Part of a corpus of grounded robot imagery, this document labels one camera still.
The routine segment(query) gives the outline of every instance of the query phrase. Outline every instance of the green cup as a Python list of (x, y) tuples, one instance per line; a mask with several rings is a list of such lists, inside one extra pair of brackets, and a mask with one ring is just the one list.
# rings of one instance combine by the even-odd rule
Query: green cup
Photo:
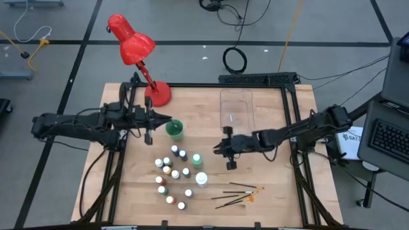
[(183, 139), (183, 124), (177, 119), (166, 123), (166, 133), (174, 140), (180, 141)]

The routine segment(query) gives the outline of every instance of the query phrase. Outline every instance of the green bottle cap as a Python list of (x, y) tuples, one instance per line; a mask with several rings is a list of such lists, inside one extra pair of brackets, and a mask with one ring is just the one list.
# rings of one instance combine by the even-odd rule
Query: green bottle cap
[(162, 195), (167, 195), (168, 189), (165, 186), (159, 186), (158, 192)]
[(192, 155), (192, 163), (194, 165), (201, 165), (203, 163), (203, 158), (199, 153), (195, 153)]

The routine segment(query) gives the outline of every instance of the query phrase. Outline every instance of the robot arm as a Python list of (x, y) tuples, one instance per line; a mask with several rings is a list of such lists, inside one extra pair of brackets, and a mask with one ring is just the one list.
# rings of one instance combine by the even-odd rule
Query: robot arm
[(267, 130), (257, 130), (251, 136), (232, 135), (233, 128), (223, 127), (227, 138), (216, 145), (215, 154), (223, 155), (229, 159), (227, 169), (236, 169), (235, 154), (272, 151), (284, 140), (297, 137), (297, 147), (300, 151), (309, 151), (315, 147), (318, 139), (345, 132), (352, 126), (352, 120), (344, 107), (333, 105), (323, 112), (311, 111), (309, 118), (294, 123), (290, 126)]
[(125, 97), (120, 98), (120, 102), (105, 104), (100, 109), (94, 109), (99, 110), (98, 112), (88, 115), (45, 113), (34, 117), (31, 133), (37, 139), (60, 135), (97, 141), (108, 150), (117, 151), (121, 130), (145, 128), (145, 143), (151, 145), (151, 131), (167, 123), (172, 117), (156, 113), (152, 109), (150, 97), (145, 98), (146, 108), (140, 105), (127, 108), (123, 105)]

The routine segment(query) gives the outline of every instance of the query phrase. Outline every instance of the bottle cap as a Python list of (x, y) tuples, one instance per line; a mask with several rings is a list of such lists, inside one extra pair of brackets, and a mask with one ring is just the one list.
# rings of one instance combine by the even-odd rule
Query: bottle cap
[(171, 168), (169, 166), (164, 167), (164, 173), (169, 174), (171, 172)]
[(172, 171), (172, 177), (175, 178), (175, 179), (176, 179), (176, 178), (179, 178), (179, 172), (176, 171), (176, 170), (173, 170), (173, 171)]
[(192, 191), (190, 190), (190, 189), (186, 189), (186, 191), (185, 191), (185, 195), (187, 196), (187, 197), (190, 197), (191, 195), (192, 195)]
[(159, 193), (165, 193), (165, 191), (166, 191), (166, 188), (165, 187), (163, 187), (163, 186), (159, 186), (159, 188), (158, 188), (158, 192)]
[(193, 160), (199, 161), (200, 160), (200, 155), (197, 154), (197, 153), (195, 155), (193, 155)]
[(185, 152), (185, 150), (180, 150), (179, 156), (180, 156), (180, 157), (186, 157), (186, 152)]
[(156, 159), (155, 160), (155, 165), (157, 167), (162, 167), (164, 165), (163, 161), (161, 159)]
[(165, 157), (164, 158), (164, 163), (165, 164), (170, 164), (171, 163), (171, 159), (169, 157)]
[(168, 196), (168, 197), (166, 198), (166, 202), (167, 202), (168, 204), (173, 203), (173, 201), (174, 201), (174, 198), (171, 197), (171, 196)]
[(177, 152), (178, 151), (178, 147), (177, 146), (172, 146), (171, 147), (172, 152)]
[(200, 185), (205, 185), (207, 183), (207, 175), (204, 172), (199, 172), (196, 175), (196, 183)]
[(183, 202), (179, 202), (179, 203), (178, 203), (178, 208), (179, 208), (180, 210), (184, 210), (185, 207), (186, 207), (186, 204), (185, 204), (185, 203), (183, 203)]
[(160, 176), (157, 176), (155, 181), (156, 181), (156, 183), (162, 183), (163, 178), (161, 178)]
[(183, 175), (189, 175), (189, 169), (188, 168), (184, 168), (182, 170)]

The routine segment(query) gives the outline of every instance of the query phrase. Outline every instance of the lamp base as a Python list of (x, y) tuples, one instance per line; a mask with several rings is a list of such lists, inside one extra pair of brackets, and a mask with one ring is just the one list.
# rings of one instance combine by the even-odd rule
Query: lamp base
[(161, 107), (168, 104), (172, 97), (171, 88), (162, 81), (156, 81), (156, 87), (158, 93), (154, 93), (149, 86), (145, 89), (145, 96), (150, 96), (152, 99), (152, 106)]

